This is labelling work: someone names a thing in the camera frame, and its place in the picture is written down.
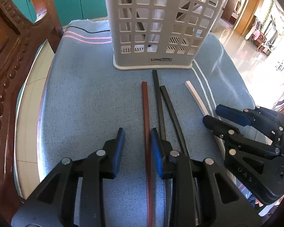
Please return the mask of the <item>white chopstick diagonal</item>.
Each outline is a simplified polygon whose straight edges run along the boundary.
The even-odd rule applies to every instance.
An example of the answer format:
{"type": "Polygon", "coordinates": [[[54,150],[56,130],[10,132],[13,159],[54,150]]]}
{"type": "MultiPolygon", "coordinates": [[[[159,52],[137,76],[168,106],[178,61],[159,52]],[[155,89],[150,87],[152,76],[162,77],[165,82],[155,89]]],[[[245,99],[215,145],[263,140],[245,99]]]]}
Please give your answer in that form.
{"type": "MultiPolygon", "coordinates": [[[[185,86],[187,87],[187,89],[191,93],[193,99],[197,103],[197,105],[198,105],[200,111],[202,112],[203,116],[209,115],[207,108],[203,104],[203,101],[201,100],[199,94],[196,92],[196,89],[193,87],[193,85],[191,84],[191,82],[189,80],[185,82],[185,86]]],[[[217,145],[220,149],[222,158],[225,159],[225,147],[224,147],[223,140],[221,138],[216,137],[216,136],[214,136],[214,139],[215,139],[215,141],[216,141],[216,143],[217,143],[217,145]]]]}

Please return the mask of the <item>dark green chopstick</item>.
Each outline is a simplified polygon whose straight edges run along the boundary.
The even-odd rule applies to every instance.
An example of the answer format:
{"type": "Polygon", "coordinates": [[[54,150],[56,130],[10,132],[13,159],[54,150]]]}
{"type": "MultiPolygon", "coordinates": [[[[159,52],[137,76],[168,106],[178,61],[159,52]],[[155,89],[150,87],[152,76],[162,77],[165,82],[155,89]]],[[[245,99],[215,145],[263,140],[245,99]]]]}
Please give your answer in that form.
{"type": "Polygon", "coordinates": [[[165,86],[160,86],[162,96],[171,117],[180,151],[171,150],[169,160],[175,164],[172,194],[172,226],[196,226],[195,186],[192,177],[191,160],[175,109],[165,86]]]}

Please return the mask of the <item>red-brown long chopstick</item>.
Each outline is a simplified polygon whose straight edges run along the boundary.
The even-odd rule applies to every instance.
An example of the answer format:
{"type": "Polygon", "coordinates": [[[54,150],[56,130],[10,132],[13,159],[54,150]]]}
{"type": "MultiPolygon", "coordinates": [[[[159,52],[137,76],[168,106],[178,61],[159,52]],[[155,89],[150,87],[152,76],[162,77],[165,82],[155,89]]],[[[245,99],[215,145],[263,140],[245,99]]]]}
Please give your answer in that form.
{"type": "Polygon", "coordinates": [[[147,183],[147,227],[152,226],[153,218],[153,187],[152,187],[152,168],[151,168],[151,142],[150,142],[150,115],[147,82],[141,83],[142,101],[143,101],[143,118],[144,118],[144,135],[145,135],[145,167],[147,183]]]}

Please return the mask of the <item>black chopstick centre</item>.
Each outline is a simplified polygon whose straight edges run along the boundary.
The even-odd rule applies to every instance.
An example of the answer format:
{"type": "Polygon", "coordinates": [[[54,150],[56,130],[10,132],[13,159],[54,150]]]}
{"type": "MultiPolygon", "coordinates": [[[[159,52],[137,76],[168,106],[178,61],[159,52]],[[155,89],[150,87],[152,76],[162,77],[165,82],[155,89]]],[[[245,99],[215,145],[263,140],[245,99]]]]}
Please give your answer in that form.
{"type": "MultiPolygon", "coordinates": [[[[164,123],[164,113],[162,109],[161,91],[159,86],[157,70],[152,70],[152,76],[153,76],[154,90],[155,90],[155,97],[157,104],[160,136],[161,139],[165,139],[166,132],[165,132],[165,123],[164,123]]],[[[167,197],[167,183],[165,181],[164,181],[164,226],[168,226],[168,197],[167,197]]]]}

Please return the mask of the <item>grey plastic utensil basket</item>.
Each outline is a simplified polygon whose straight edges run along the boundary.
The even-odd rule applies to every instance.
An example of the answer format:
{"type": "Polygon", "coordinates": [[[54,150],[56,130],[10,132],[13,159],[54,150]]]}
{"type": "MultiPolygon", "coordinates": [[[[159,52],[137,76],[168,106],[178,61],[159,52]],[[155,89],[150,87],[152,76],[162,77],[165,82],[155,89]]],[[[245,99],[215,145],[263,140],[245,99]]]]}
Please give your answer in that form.
{"type": "Polygon", "coordinates": [[[115,68],[191,68],[225,1],[105,0],[115,68]]]}

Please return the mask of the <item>carved wooden chair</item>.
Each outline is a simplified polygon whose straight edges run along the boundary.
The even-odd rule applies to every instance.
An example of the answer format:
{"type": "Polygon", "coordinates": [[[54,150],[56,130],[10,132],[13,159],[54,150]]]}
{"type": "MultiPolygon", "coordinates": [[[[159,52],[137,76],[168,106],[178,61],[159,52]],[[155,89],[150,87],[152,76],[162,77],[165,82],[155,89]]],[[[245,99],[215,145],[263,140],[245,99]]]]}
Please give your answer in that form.
{"type": "Polygon", "coordinates": [[[10,225],[22,202],[14,182],[16,105],[38,48],[56,51],[63,35],[53,0],[31,0],[31,22],[12,0],[0,0],[0,223],[10,225]]]}

